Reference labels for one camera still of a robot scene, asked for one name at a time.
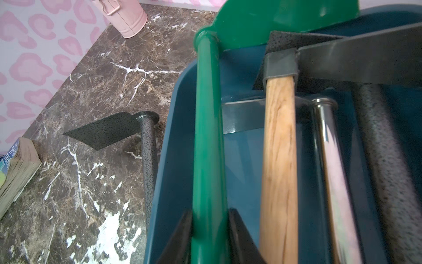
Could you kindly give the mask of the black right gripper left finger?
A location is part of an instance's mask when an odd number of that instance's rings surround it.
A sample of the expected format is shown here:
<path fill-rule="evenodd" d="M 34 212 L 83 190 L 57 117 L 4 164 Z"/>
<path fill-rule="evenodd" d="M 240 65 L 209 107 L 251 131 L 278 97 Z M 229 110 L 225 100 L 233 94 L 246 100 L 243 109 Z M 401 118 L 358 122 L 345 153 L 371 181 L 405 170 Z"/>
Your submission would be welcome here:
<path fill-rule="evenodd" d="M 186 210 L 156 264 L 190 264 L 192 210 Z"/>

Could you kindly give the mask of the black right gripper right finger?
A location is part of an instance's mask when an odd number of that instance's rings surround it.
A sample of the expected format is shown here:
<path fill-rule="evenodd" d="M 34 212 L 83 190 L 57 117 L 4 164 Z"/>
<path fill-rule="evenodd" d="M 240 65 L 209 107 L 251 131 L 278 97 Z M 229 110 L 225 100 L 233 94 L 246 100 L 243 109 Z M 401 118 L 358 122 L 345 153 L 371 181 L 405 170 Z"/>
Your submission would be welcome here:
<path fill-rule="evenodd" d="M 232 264 L 265 264 L 237 209 L 230 208 L 229 238 Z"/>

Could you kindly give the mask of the teal plastic storage box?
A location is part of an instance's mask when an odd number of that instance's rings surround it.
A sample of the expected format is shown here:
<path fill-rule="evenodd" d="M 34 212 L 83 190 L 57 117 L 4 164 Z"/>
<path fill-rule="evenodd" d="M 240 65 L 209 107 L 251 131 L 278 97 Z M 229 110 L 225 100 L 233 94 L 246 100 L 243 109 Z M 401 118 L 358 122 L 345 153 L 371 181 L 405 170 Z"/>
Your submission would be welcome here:
<path fill-rule="evenodd" d="M 355 36 L 418 23 L 419 4 L 393 4 L 364 9 L 354 20 L 321 29 L 322 34 Z M 220 55 L 222 101 L 261 99 L 252 88 L 265 46 L 228 50 Z M 182 215 L 192 206 L 197 64 L 178 79 L 171 99 L 160 157 L 145 263 L 159 259 Z M 323 96 L 337 101 L 337 131 L 349 193 L 357 220 L 363 258 L 367 264 L 387 264 L 375 191 L 349 91 L 327 89 Z M 388 86 L 394 126 L 412 171 L 415 188 L 422 188 L 422 91 Z M 227 203 L 237 209 L 253 241 L 259 241 L 259 212 L 263 159 L 262 128 L 224 135 Z M 299 262 L 331 263 L 330 236 L 323 180 L 317 171 L 311 122 L 297 125 Z"/>

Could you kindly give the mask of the silver tool blue handle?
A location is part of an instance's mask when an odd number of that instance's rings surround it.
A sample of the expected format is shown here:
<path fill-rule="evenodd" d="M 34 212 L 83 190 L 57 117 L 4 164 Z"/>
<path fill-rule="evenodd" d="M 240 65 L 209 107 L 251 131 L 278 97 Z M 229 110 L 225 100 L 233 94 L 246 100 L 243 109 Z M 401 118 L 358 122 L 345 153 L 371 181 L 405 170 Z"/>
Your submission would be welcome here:
<path fill-rule="evenodd" d="M 362 264 L 364 257 L 334 115 L 338 104 L 329 97 L 311 100 L 297 97 L 295 100 L 297 117 L 301 120 L 309 119 L 313 124 L 317 165 L 322 170 L 326 185 L 333 261 L 336 264 Z M 223 103 L 224 134 L 263 128 L 265 106 L 265 99 Z"/>

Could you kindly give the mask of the grey rake red handle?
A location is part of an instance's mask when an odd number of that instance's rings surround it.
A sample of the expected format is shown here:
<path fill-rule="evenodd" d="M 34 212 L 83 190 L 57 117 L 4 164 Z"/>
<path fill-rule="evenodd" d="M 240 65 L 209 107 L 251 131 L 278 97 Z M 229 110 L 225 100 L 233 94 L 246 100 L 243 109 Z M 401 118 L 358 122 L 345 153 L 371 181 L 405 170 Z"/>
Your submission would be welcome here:
<path fill-rule="evenodd" d="M 155 126 L 159 115 L 152 111 L 135 114 L 119 112 L 109 117 L 65 132 L 64 135 L 78 140 L 98 151 L 134 134 L 141 136 L 141 157 L 145 187 L 146 227 L 149 227 L 155 192 L 158 156 Z"/>

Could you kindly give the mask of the grey hoe red handle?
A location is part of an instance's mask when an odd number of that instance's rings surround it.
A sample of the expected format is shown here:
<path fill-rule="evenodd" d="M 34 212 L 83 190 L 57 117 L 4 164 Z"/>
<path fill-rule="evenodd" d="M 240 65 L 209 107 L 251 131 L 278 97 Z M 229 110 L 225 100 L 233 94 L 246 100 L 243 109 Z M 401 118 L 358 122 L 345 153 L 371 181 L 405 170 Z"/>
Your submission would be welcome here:
<path fill-rule="evenodd" d="M 383 88 L 422 85 L 422 25 L 342 37 L 272 31 L 254 84 L 289 77 L 294 89 L 352 93 L 384 240 L 395 264 L 422 261 L 422 201 L 415 188 Z"/>

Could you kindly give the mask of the green rake red handle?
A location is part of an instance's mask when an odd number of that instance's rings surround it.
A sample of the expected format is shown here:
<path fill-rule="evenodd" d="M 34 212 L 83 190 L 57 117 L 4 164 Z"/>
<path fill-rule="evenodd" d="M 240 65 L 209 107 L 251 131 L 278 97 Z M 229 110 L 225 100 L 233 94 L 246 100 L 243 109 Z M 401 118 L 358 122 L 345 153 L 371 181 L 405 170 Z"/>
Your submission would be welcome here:
<path fill-rule="evenodd" d="M 226 1 L 195 36 L 197 86 L 191 261 L 230 261 L 219 56 L 266 43 L 272 31 L 304 33 L 354 19 L 357 1 Z M 269 264 L 298 263 L 295 89 L 267 85 L 259 251 Z"/>

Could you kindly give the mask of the wooden handle hammer tool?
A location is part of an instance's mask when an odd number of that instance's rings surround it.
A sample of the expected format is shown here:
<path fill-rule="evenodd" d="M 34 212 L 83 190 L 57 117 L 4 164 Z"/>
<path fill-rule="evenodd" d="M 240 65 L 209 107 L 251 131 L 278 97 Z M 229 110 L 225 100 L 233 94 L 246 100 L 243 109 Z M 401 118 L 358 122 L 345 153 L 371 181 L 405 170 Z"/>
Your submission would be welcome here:
<path fill-rule="evenodd" d="M 295 97 L 296 90 L 315 94 L 336 88 L 352 93 L 389 258 L 394 264 L 421 263 L 422 201 L 383 91 L 391 85 L 421 86 L 421 71 L 421 23 L 351 37 L 270 32 L 255 83 L 266 93 L 259 237 L 266 262 L 298 262 L 298 107 L 309 112 L 317 130 L 334 258 L 362 261 L 333 119 L 335 102 Z"/>

